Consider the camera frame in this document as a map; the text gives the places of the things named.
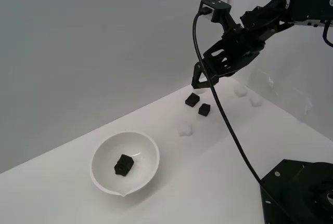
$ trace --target white table surface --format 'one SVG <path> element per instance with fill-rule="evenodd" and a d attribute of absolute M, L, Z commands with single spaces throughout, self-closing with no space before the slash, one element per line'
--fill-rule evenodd
<path fill-rule="evenodd" d="M 333 163 L 333 142 L 265 101 L 238 98 L 232 78 L 216 86 L 236 134 L 260 177 L 282 159 Z M 185 87 L 63 146 L 0 174 L 1 223 L 263 223 L 260 190 L 243 162 L 210 91 L 190 108 Z M 198 115 L 202 103 L 208 117 Z M 177 124 L 194 126 L 179 137 Z M 160 149 L 153 180 L 126 197 L 93 185 L 89 162 L 114 133 L 139 130 Z"/>

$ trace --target gray wall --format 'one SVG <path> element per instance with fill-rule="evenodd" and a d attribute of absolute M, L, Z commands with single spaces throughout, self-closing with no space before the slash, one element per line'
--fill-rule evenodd
<path fill-rule="evenodd" d="M 229 0 L 237 19 L 269 1 Z M 276 34 L 235 78 L 333 140 L 333 49 L 322 35 L 323 28 L 301 26 Z M 333 39 L 333 32 L 328 38 Z"/>
<path fill-rule="evenodd" d="M 189 84 L 199 2 L 0 0 L 0 173 Z"/>

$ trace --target mounting plate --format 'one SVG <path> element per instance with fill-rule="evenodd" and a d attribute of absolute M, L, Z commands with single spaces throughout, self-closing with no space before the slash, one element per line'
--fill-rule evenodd
<path fill-rule="evenodd" d="M 308 162 L 282 160 L 263 179 L 262 183 L 272 197 L 281 203 L 281 190 Z M 274 204 L 272 199 L 262 190 L 261 200 L 266 224 L 292 224 L 292 221 Z"/>

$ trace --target white bowl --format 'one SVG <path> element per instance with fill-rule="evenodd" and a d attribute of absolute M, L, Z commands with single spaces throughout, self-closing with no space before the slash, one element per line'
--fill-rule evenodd
<path fill-rule="evenodd" d="M 116 175 L 114 166 L 122 154 L 131 156 L 134 165 L 126 176 Z M 90 165 L 94 184 L 109 194 L 126 196 L 145 186 L 155 175 L 160 162 L 156 143 L 138 132 L 122 132 L 105 140 L 95 151 Z"/>

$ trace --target black cube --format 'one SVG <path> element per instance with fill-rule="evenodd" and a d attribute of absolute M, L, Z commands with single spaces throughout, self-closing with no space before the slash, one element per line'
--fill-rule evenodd
<path fill-rule="evenodd" d="M 208 116 L 210 112 L 210 104 L 203 103 L 199 108 L 199 114 L 202 116 Z"/>
<path fill-rule="evenodd" d="M 122 154 L 117 164 L 114 166 L 114 171 L 116 172 L 116 175 L 126 176 L 131 170 L 133 164 L 133 158 L 128 155 Z"/>
<path fill-rule="evenodd" d="M 194 107 L 200 100 L 200 97 L 194 93 L 189 95 L 189 97 L 185 100 L 185 103 L 188 106 Z"/>

